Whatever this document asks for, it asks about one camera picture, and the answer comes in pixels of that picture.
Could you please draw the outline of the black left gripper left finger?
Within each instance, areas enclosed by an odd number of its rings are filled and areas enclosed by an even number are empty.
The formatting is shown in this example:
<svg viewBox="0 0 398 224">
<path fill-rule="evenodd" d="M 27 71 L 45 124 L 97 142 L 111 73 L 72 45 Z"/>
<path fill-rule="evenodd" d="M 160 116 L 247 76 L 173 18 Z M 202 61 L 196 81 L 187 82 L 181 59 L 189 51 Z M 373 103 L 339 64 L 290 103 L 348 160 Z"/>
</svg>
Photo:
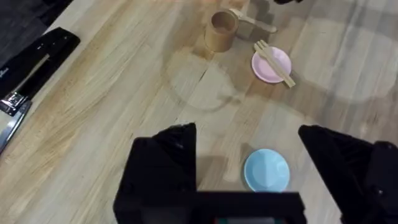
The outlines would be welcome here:
<svg viewBox="0 0 398 224">
<path fill-rule="evenodd" d="M 187 223 L 186 210 L 166 205 L 168 194 L 194 192 L 195 123 L 177 124 L 133 140 L 113 203 L 118 223 Z"/>
</svg>

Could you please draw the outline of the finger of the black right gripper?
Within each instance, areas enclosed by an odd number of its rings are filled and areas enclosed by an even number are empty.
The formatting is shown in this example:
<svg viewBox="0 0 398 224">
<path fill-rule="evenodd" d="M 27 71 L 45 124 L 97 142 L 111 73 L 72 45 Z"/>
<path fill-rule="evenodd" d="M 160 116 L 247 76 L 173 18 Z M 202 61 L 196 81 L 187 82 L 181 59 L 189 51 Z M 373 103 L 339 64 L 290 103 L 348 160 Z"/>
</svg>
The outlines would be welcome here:
<svg viewBox="0 0 398 224">
<path fill-rule="evenodd" d="M 397 224 L 397 146 L 318 125 L 298 135 L 340 209 L 342 223 Z"/>
</svg>

